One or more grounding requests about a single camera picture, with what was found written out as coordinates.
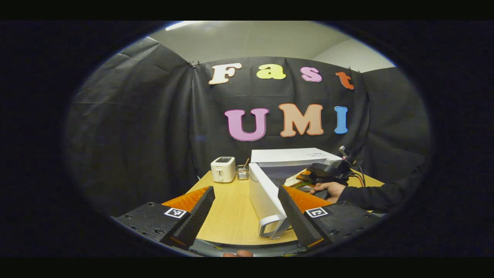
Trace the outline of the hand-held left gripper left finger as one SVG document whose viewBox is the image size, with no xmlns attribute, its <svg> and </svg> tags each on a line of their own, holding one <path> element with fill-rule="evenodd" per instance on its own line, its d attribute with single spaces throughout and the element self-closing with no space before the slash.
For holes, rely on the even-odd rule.
<svg viewBox="0 0 494 278">
<path fill-rule="evenodd" d="M 147 202 L 116 219 L 154 241 L 189 249 L 214 200 L 215 190 L 207 186 L 164 203 Z"/>
</svg>

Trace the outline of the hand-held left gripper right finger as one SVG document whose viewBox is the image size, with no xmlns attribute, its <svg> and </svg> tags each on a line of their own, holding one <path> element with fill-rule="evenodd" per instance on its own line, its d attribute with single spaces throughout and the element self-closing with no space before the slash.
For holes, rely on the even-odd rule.
<svg viewBox="0 0 494 278">
<path fill-rule="evenodd" d="M 381 217 L 347 201 L 330 203 L 284 185 L 277 195 L 303 247 L 347 242 L 381 221 Z"/>
</svg>

